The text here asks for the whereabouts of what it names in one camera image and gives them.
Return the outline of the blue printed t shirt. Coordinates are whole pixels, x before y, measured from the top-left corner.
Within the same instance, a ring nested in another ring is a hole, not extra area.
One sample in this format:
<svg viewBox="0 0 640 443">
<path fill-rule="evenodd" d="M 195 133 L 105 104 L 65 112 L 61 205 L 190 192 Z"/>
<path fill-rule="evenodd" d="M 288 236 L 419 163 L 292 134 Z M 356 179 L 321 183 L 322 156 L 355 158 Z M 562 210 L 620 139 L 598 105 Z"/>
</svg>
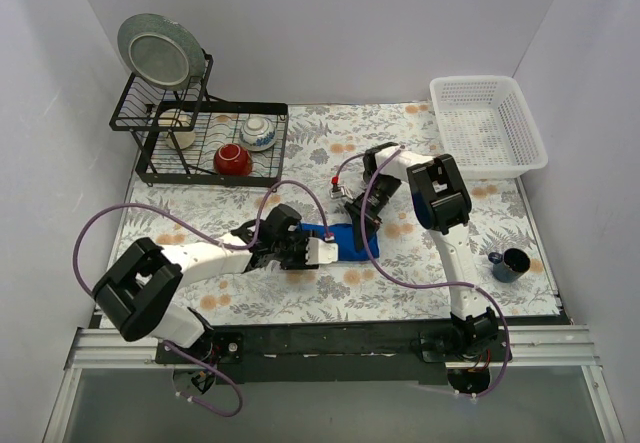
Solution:
<svg viewBox="0 0 640 443">
<path fill-rule="evenodd" d="M 310 223 L 300 223 L 300 229 L 312 231 L 318 237 L 325 236 L 325 228 L 323 225 L 315 225 Z M 356 249 L 353 225 L 350 223 L 338 223 L 329 225 L 329 231 L 333 234 L 335 242 L 338 245 L 338 261 L 339 262 L 360 262 L 369 260 L 368 254 L 364 247 L 360 250 Z M 369 249 L 374 259 L 380 256 L 377 235 L 369 240 Z"/>
</svg>

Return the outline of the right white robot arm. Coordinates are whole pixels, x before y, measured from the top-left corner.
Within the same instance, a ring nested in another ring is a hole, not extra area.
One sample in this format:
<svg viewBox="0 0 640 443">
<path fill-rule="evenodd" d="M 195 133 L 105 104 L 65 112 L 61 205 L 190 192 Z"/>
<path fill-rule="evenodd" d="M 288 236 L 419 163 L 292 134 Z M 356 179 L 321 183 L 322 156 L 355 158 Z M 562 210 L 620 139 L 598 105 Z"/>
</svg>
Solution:
<svg viewBox="0 0 640 443">
<path fill-rule="evenodd" d="M 472 203 L 454 158 L 422 156 L 385 143 L 362 157 L 362 194 L 344 208 L 353 224 L 354 246 L 365 249 L 381 226 L 380 212 L 401 184 L 410 189 L 415 216 L 439 253 L 450 295 L 451 328 L 441 337 L 425 337 L 427 351 L 475 360 L 496 341 L 498 315 L 476 286 L 478 272 L 469 247 Z"/>
</svg>

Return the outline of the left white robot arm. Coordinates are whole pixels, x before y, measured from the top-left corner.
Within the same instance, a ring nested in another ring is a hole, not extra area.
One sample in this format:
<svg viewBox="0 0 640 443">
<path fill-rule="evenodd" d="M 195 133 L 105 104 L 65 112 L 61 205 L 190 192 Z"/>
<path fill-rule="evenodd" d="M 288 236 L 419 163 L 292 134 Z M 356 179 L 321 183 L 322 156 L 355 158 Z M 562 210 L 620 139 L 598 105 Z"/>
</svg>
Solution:
<svg viewBox="0 0 640 443">
<path fill-rule="evenodd" d="M 215 276 L 248 273 L 273 261 L 283 269 L 319 266 L 317 233 L 302 229 L 300 216 L 287 205 L 218 241 L 161 246 L 140 238 L 95 284 L 94 301 L 124 340 L 168 340 L 188 361 L 200 363 L 211 355 L 213 340 L 195 311 L 172 302 L 179 289 Z"/>
</svg>

